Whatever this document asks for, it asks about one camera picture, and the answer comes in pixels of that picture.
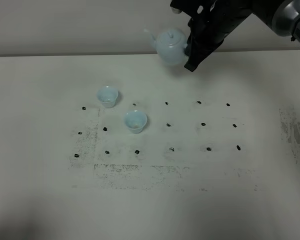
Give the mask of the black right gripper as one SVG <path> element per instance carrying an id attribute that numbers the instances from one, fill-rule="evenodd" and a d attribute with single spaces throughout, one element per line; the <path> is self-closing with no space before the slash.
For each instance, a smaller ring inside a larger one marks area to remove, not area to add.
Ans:
<path id="1" fill-rule="evenodd" d="M 184 67 L 191 72 L 252 13 L 250 0 L 172 0 L 170 7 L 190 16 Z"/>

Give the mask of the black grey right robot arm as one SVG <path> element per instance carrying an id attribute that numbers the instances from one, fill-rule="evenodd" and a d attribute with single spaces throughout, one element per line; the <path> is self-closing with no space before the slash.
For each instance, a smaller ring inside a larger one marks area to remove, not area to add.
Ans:
<path id="1" fill-rule="evenodd" d="M 172 0 L 170 7 L 190 16 L 184 67 L 191 72 L 251 14 L 278 36 L 300 43 L 300 0 Z"/>

